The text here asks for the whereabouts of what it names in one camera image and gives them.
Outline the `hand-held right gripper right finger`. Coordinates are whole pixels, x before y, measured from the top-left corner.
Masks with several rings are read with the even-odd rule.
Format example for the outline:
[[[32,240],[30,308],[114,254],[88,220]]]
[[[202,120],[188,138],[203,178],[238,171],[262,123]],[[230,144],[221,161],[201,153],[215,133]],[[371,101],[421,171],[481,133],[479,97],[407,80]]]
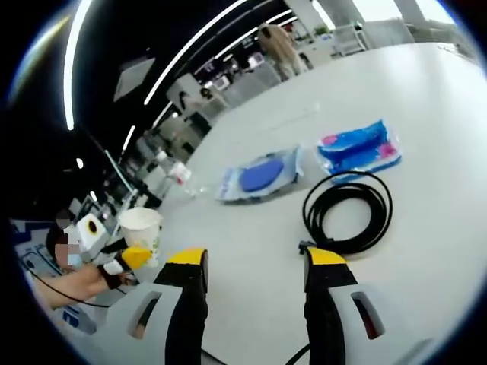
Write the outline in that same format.
[[[305,250],[304,318],[310,364],[346,364],[361,335],[382,344],[386,328],[370,296],[358,286],[347,261],[317,247]]]

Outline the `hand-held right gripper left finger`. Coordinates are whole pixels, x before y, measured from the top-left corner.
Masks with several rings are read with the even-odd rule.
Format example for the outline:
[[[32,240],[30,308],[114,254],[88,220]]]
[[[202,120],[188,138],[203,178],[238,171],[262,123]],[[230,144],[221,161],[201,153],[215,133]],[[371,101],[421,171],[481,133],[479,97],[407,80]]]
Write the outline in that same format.
[[[200,364],[208,250],[172,255],[155,280],[117,301],[104,325],[105,364]]]

